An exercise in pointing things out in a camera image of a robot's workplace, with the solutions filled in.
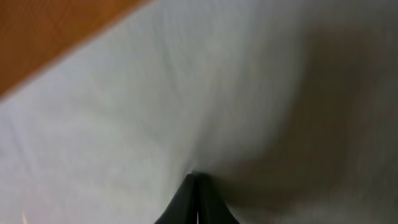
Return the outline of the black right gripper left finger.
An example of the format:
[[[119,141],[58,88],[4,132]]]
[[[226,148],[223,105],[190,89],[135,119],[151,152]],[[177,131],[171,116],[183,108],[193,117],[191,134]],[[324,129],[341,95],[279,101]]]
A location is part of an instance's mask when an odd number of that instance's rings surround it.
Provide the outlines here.
[[[155,224],[197,224],[197,181],[188,174]]]

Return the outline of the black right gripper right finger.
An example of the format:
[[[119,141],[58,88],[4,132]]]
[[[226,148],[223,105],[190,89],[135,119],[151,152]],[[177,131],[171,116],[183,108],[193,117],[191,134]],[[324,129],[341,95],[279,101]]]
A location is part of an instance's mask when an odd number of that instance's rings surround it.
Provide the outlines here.
[[[209,175],[197,175],[200,224],[239,224],[217,192]]]

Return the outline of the light blue printed t-shirt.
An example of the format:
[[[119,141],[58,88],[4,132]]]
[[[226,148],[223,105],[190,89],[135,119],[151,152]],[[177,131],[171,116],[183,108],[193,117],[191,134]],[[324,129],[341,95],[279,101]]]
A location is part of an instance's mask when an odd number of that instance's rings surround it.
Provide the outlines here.
[[[397,222],[396,1],[153,1],[1,103],[2,223]]]

